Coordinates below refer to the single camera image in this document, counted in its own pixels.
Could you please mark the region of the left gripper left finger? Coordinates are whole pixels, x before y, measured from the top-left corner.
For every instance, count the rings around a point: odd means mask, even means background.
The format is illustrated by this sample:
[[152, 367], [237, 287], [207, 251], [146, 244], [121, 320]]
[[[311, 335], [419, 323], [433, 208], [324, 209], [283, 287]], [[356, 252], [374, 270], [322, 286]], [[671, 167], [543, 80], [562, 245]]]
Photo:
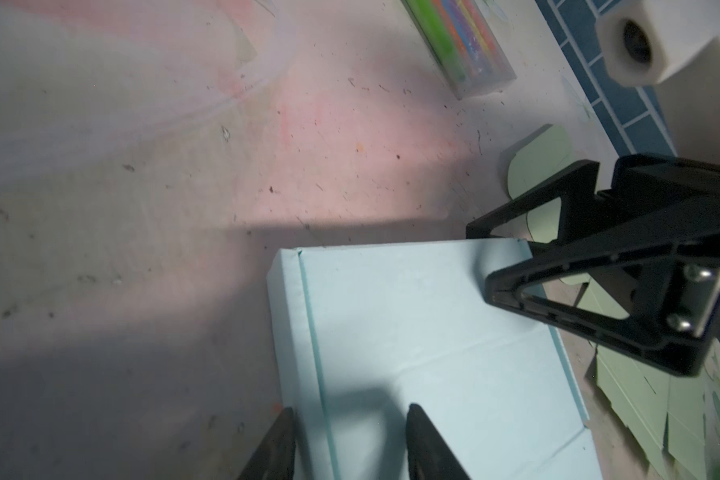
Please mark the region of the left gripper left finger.
[[296, 458], [296, 419], [284, 408], [249, 458], [238, 480], [292, 480]]

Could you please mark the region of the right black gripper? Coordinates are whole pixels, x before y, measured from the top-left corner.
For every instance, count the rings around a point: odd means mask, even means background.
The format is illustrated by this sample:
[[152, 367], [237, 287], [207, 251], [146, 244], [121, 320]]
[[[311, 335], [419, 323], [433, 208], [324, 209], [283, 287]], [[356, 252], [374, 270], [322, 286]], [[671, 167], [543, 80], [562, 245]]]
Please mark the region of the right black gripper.
[[613, 228], [596, 195], [599, 169], [578, 160], [467, 224], [468, 239], [491, 238], [558, 200], [552, 244], [578, 242], [489, 274], [485, 299], [666, 373], [694, 376], [720, 341], [720, 166], [619, 159], [604, 195], [628, 219]]

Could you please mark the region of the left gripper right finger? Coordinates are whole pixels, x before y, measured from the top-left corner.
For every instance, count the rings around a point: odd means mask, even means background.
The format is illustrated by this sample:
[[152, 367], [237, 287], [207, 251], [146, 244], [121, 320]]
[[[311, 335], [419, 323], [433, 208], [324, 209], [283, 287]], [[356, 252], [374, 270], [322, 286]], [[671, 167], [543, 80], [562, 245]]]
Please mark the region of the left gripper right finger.
[[409, 406], [405, 440], [411, 480], [470, 479], [419, 404], [412, 403]]

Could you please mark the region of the light blue paper box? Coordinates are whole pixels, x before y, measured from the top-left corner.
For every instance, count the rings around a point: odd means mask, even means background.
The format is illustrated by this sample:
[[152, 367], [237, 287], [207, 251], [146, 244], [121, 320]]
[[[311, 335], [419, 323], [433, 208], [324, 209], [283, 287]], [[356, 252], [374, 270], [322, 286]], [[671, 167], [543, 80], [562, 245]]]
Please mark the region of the light blue paper box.
[[558, 332], [489, 305], [523, 240], [283, 249], [267, 276], [299, 479], [404, 479], [420, 405], [473, 479], [597, 479]]

